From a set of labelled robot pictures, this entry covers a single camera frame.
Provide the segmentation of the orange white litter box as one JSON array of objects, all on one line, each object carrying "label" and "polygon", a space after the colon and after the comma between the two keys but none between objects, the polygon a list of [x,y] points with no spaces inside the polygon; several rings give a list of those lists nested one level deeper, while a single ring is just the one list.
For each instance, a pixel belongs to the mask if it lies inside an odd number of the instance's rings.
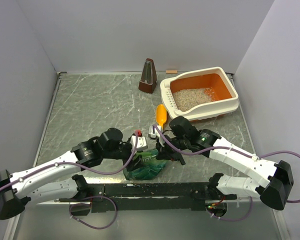
[{"label": "orange white litter box", "polygon": [[218,66],[166,78],[160,83],[160,92],[171,119],[204,120],[232,113],[239,107],[237,91]]}]

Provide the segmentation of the brown wooden metronome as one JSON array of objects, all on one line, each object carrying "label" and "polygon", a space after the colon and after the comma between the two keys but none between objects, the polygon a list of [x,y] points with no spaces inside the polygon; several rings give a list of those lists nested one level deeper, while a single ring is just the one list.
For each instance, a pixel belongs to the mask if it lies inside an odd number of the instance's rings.
[{"label": "brown wooden metronome", "polygon": [[157,72],[151,58],[145,60],[138,89],[144,93],[152,94],[157,86]]}]

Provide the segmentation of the small wooden block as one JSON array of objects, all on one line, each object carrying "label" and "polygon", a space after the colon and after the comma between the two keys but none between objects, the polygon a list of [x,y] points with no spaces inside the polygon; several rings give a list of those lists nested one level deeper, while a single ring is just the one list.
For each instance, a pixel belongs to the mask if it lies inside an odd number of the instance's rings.
[{"label": "small wooden block", "polygon": [[178,71],[177,70],[166,70],[165,73],[166,74],[177,74]]}]

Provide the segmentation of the black bag clip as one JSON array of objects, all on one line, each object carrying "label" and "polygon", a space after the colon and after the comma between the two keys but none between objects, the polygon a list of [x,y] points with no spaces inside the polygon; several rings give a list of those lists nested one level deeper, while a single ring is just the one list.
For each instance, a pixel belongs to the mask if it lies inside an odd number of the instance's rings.
[{"label": "black bag clip", "polygon": [[168,152],[164,159],[170,160],[172,162],[179,162],[182,166],[186,164],[182,154],[180,154],[179,152]]}]

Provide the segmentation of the yellow plastic scoop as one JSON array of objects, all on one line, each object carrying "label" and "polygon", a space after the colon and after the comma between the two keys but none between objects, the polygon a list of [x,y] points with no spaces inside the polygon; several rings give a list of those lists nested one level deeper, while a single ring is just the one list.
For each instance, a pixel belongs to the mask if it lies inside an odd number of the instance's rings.
[{"label": "yellow plastic scoop", "polygon": [[163,104],[159,104],[156,108],[155,120],[156,123],[164,130],[164,125],[167,122],[167,110]]}]

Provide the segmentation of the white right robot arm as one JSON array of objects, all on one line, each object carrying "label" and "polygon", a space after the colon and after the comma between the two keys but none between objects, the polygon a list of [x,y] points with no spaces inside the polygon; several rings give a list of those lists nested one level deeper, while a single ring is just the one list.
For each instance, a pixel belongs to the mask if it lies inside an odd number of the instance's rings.
[{"label": "white right robot arm", "polygon": [[223,195],[252,197],[266,206],[282,211],[294,185],[289,163],[273,162],[249,153],[219,134],[209,130],[198,130],[188,119],[179,116],[170,123],[174,138],[168,139],[158,126],[151,130],[174,152],[182,155],[203,155],[219,161],[245,174],[245,177],[216,173],[211,179],[208,193],[213,199]]}]

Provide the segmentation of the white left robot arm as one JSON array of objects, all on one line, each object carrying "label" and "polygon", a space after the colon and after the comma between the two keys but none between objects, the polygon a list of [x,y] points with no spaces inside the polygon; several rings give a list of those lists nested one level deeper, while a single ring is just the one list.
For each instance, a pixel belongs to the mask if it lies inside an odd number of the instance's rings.
[{"label": "white left robot arm", "polygon": [[81,142],[61,156],[39,166],[10,173],[0,171],[0,220],[22,213],[26,206],[54,199],[85,200],[89,188],[81,171],[91,171],[103,159],[122,160],[123,168],[133,169],[137,151],[147,149],[146,138],[137,130],[127,141],[117,128]]}]

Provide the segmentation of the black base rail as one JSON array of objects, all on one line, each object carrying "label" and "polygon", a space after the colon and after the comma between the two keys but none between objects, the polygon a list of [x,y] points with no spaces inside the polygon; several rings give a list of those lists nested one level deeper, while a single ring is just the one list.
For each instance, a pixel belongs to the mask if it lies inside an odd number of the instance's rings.
[{"label": "black base rail", "polygon": [[235,194],[223,195],[207,182],[179,183],[98,183],[88,184],[79,198],[59,201],[83,202],[89,197],[108,197],[119,211],[190,209],[204,211],[206,202],[236,200]]}]

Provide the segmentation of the green litter bag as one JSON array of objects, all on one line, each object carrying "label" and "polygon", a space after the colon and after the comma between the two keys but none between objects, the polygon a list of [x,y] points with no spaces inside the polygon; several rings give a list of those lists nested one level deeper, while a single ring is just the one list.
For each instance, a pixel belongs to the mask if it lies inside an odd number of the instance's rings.
[{"label": "green litter bag", "polygon": [[158,160],[158,150],[148,149],[146,151],[139,151],[136,155],[142,155],[142,167],[134,171],[129,172],[129,166],[123,170],[123,174],[126,180],[153,180],[166,166],[168,160]]}]

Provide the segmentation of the beige litter in box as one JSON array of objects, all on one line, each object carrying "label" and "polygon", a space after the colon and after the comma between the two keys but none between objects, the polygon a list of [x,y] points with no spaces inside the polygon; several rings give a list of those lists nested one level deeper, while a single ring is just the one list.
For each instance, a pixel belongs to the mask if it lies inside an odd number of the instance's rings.
[{"label": "beige litter in box", "polygon": [[210,103],[213,97],[207,88],[182,89],[172,94],[178,110],[186,112],[201,104]]}]

